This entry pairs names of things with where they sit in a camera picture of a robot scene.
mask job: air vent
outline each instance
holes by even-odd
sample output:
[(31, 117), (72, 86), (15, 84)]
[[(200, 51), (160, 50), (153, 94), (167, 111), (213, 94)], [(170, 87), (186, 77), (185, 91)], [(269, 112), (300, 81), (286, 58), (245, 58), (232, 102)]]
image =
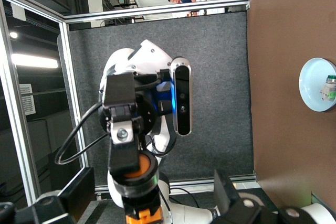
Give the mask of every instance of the air vent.
[[(21, 94), (30, 94), (33, 92), (31, 84), (20, 84)], [(26, 115), (35, 114), (34, 97), (32, 95), (22, 97), (23, 108)]]

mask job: gray partition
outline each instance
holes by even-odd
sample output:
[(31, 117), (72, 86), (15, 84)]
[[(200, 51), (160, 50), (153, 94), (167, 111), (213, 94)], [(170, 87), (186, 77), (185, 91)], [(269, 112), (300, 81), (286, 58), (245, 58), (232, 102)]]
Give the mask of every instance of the gray partition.
[[(184, 56), (193, 68), (194, 129), (177, 139), (161, 171), (171, 180), (213, 177), (215, 168), (229, 175), (253, 173), (246, 12), (70, 32), (82, 114), (97, 102), (110, 55), (136, 49), (145, 39), (172, 58)], [(103, 133), (93, 115), (84, 126), (87, 144)], [(88, 151), (96, 185), (107, 184), (108, 146), (106, 139)]]

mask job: fluorescent light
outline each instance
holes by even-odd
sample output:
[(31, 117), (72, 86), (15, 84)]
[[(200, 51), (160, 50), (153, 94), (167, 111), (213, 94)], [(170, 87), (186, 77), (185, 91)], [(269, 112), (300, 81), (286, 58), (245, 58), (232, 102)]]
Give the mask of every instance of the fluorescent light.
[(57, 60), (44, 57), (12, 54), (12, 61), (15, 65), (37, 67), (37, 68), (58, 68)]
[(16, 39), (17, 38), (17, 33), (16, 32), (14, 32), (14, 31), (11, 31), (10, 33), (9, 33), (9, 35), (13, 38), (13, 39)]

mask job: brown table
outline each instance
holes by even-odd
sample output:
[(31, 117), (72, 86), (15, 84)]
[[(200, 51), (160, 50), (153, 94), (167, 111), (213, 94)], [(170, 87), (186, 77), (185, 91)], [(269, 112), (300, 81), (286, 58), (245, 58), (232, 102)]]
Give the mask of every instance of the brown table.
[(336, 210), (336, 110), (312, 111), (298, 88), (309, 59), (336, 63), (336, 0), (250, 0), (247, 28), (258, 182), (277, 206), (313, 192)]

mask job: white plate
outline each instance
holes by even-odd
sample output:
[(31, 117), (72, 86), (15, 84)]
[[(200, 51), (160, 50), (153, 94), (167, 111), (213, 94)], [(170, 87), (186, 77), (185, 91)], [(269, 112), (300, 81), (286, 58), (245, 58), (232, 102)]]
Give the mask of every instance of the white plate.
[(336, 99), (323, 101), (320, 93), (330, 74), (336, 75), (336, 66), (322, 58), (308, 60), (301, 70), (300, 94), (305, 104), (314, 111), (325, 111), (336, 104)]

